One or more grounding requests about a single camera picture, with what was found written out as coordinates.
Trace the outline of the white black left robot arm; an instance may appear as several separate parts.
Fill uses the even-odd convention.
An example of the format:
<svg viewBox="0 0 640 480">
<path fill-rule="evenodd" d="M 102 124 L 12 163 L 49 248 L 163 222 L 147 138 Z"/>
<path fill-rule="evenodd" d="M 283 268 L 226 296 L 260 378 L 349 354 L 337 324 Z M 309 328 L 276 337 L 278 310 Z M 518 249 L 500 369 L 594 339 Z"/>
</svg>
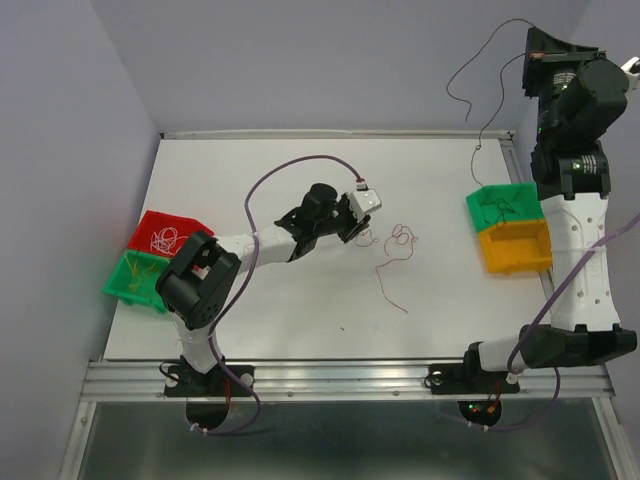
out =
<svg viewBox="0 0 640 480">
<path fill-rule="evenodd" d="M 299 206 L 256 233 L 191 234 L 155 286 L 165 308 L 176 316 L 191 386 L 210 394 L 222 384 L 214 323 L 234 303 L 228 296 L 238 276 L 249 280 L 259 267 L 296 261 L 322 237 L 348 243 L 369 227 L 371 215 L 381 207 L 379 195 L 363 181 L 341 196 L 333 187 L 316 183 Z"/>
</svg>

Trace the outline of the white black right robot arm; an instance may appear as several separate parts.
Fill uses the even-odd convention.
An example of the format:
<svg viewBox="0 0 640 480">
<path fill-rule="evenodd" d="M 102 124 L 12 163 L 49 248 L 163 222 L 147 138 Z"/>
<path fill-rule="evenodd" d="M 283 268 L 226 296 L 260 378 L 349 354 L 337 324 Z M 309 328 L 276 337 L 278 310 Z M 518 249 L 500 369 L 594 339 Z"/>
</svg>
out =
<svg viewBox="0 0 640 480">
<path fill-rule="evenodd" d="M 610 166 L 600 138 L 625 112 L 639 84 L 639 59 L 623 65 L 604 50 L 527 31 L 522 87 L 538 101 L 531 172 L 547 222 L 554 290 L 514 336 L 471 344 L 463 384 L 482 390 L 496 372 L 585 367 L 634 351 L 637 334 L 622 328 L 614 306 L 606 245 L 638 224 L 606 232 Z"/>
</svg>

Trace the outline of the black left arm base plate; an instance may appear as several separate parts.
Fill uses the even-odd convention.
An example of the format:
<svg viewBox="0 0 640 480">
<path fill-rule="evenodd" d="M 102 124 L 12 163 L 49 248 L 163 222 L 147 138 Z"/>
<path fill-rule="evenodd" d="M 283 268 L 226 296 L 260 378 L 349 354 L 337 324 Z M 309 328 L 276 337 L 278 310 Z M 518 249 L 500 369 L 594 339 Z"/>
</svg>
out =
<svg viewBox="0 0 640 480">
<path fill-rule="evenodd" d="M 164 395 L 169 398 L 250 396 L 246 388 L 232 380 L 219 366 L 203 374 L 180 360 L 162 362 L 158 369 L 165 378 Z"/>
</svg>

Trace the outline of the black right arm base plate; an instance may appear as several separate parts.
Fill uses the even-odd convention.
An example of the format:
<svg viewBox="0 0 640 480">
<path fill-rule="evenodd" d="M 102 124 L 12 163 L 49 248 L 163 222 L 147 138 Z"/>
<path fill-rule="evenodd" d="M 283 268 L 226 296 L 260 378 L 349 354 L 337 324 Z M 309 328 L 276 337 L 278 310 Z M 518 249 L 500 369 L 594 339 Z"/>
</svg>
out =
<svg viewBox="0 0 640 480">
<path fill-rule="evenodd" d="M 483 370 L 475 346 L 469 348 L 461 360 L 431 365 L 423 384 L 434 395 L 515 394 L 520 391 L 518 382 L 507 382 L 506 372 Z"/>
</svg>

